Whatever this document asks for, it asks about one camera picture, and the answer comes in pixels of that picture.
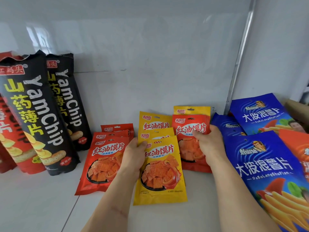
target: black snack bag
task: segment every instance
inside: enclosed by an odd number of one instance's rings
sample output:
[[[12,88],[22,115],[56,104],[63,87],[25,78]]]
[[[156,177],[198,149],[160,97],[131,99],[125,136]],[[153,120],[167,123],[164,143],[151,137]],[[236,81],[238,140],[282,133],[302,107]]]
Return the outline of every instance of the black snack bag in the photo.
[[[80,163],[49,87],[46,55],[0,61],[0,93],[52,176]]]
[[[73,54],[48,54],[46,60],[48,82],[54,92],[75,149],[77,151],[88,150],[92,135],[73,74]]]

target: yellow snack bag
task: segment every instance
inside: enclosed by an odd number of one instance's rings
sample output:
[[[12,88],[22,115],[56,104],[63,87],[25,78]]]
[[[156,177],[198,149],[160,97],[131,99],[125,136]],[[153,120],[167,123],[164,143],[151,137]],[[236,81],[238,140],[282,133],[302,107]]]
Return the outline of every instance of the yellow snack bag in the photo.
[[[139,112],[138,132],[142,130],[164,129],[172,127],[172,116]]]
[[[175,136],[173,128],[141,130],[138,134],[138,144],[143,141],[154,142],[153,139],[162,139]]]
[[[174,115],[211,115],[211,107],[174,106]]]
[[[148,143],[133,205],[187,202],[177,137]]]

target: white wall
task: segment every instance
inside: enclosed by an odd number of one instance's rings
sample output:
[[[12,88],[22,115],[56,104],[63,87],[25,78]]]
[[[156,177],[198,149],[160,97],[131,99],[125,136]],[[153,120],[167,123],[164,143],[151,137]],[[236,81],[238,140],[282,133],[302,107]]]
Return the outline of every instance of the white wall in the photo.
[[[291,96],[309,60],[308,8],[309,0],[257,0],[233,99]]]

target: metal frame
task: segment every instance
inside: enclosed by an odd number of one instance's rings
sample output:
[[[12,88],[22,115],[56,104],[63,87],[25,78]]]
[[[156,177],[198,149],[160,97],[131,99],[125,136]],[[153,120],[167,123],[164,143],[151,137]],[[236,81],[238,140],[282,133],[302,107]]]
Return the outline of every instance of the metal frame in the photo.
[[[253,12],[254,12],[256,2],[257,2],[257,0],[251,0],[251,2],[250,2],[247,21],[246,21],[246,24],[245,24],[245,28],[243,30],[243,35],[241,37],[241,42],[240,42],[240,46],[239,46],[239,50],[238,50],[238,54],[237,54],[234,72],[233,72],[233,75],[232,75],[232,81],[231,81],[229,93],[228,93],[227,99],[226,99],[226,104],[225,104],[225,109],[224,109],[225,115],[227,115],[230,111],[230,104],[231,104],[231,101],[232,101],[232,98],[233,98],[235,82],[236,82],[236,79],[237,79],[241,58],[243,56],[243,50],[246,46],[248,33],[249,33],[249,30],[250,30],[250,27],[251,27]]]

